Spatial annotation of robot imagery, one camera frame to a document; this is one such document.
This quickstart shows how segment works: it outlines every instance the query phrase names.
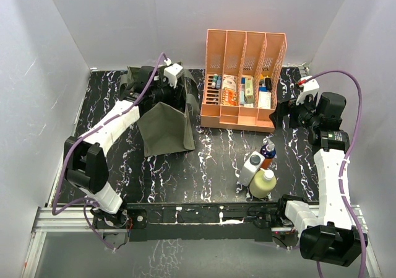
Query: dark blue bottle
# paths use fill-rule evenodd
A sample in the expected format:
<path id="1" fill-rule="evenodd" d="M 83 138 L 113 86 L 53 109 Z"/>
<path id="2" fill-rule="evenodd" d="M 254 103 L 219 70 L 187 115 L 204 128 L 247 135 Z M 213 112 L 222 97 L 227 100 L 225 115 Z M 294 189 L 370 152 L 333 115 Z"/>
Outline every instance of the dark blue bottle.
<path id="1" fill-rule="evenodd" d="M 275 144 L 270 139 L 267 138 L 267 144 L 264 144 L 261 147 L 260 153 L 265 157 L 264 161 L 262 162 L 261 168 L 266 170 L 268 169 L 272 159 L 275 157 L 275 154 L 277 153 L 277 151 L 275 150 Z"/>

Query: white wall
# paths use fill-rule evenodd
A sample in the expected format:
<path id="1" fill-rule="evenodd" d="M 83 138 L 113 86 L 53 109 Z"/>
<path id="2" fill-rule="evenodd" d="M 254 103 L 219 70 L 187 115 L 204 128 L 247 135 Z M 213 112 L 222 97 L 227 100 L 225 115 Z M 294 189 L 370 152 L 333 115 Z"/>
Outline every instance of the white wall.
<path id="1" fill-rule="evenodd" d="M 395 277 L 396 234 L 396 0 L 346 0 L 312 62 L 312 72 L 350 71 L 363 91 L 361 129 L 348 172 L 384 277 Z M 357 93 L 345 76 L 323 76 L 322 91 L 347 99 L 343 125 L 350 134 Z"/>
<path id="2" fill-rule="evenodd" d="M 89 68 L 52 0 L 1 0 L 0 269 L 18 277 Z"/>
<path id="3" fill-rule="evenodd" d="M 286 63 L 312 60 L 344 0 L 53 0 L 90 67 L 204 67 L 208 28 L 285 32 Z"/>

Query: black bottle cap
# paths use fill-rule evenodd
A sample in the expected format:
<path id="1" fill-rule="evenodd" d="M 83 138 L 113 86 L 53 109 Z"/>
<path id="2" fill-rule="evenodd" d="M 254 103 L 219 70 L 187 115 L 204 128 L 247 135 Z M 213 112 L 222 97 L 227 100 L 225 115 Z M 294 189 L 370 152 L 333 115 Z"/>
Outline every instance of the black bottle cap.
<path id="1" fill-rule="evenodd" d="M 252 165 L 258 165 L 260 163 L 261 159 L 258 155 L 252 155 L 252 156 L 250 156 L 249 161 Z"/>
<path id="2" fill-rule="evenodd" d="M 267 91 L 271 91 L 272 90 L 272 83 L 271 83 L 271 78 L 265 78 L 265 86 L 267 88 Z"/>

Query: gray fabric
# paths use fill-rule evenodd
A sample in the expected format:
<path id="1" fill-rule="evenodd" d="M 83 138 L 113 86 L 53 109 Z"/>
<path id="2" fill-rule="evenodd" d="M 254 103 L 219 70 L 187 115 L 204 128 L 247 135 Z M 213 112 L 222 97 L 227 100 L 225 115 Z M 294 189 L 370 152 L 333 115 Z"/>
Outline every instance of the gray fabric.
<path id="1" fill-rule="evenodd" d="M 188 110 L 183 114 L 160 102 L 137 125 L 144 141 L 145 157 L 195 149 Z"/>
<path id="2" fill-rule="evenodd" d="M 132 84 L 131 78 L 128 75 L 122 75 L 121 80 L 119 82 L 119 94 L 122 95 L 125 90 Z"/>
<path id="3" fill-rule="evenodd" d="M 197 82 L 188 69 L 183 69 L 183 71 L 184 71 L 185 78 L 188 78 L 191 80 L 191 83 L 190 83 L 191 91 L 187 92 L 186 103 L 188 103 L 192 106 L 194 114 L 199 114 L 200 113 L 199 99 L 198 99 L 199 91 L 198 91 L 198 87 L 197 87 Z"/>
<path id="4" fill-rule="evenodd" d="M 161 67 L 159 72 L 163 73 L 164 68 Z M 139 68 L 129 66 L 125 79 L 121 77 L 121 84 L 125 87 L 132 84 L 133 76 L 138 72 Z M 192 106 L 194 114 L 199 114 L 199 92 L 196 80 L 187 69 L 184 69 L 182 81 L 183 97 L 186 99 L 184 112 L 160 102 L 137 122 L 144 142 L 145 157 L 195 149 L 187 104 Z"/>

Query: white bracket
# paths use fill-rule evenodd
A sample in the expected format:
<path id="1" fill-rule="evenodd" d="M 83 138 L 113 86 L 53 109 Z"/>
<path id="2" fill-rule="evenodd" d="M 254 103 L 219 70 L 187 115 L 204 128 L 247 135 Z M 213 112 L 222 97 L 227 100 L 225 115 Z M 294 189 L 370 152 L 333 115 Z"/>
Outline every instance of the white bracket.
<path id="1" fill-rule="evenodd" d="M 309 78 L 311 78 L 311 76 L 303 77 L 303 78 L 301 78 L 300 81 L 304 81 Z M 312 79 L 308 82 L 301 84 L 300 87 L 303 88 L 303 92 L 301 92 L 300 95 L 297 97 L 297 101 L 296 101 L 297 105 L 302 105 L 305 101 L 305 98 L 308 95 L 312 95 L 312 97 L 315 97 L 315 95 L 319 91 L 319 84 L 317 83 L 317 81 L 315 79 Z"/>
<path id="2" fill-rule="evenodd" d="M 180 64 L 174 63 L 163 70 L 163 75 L 168 78 L 170 87 L 176 88 L 178 79 L 183 73 L 183 67 Z"/>

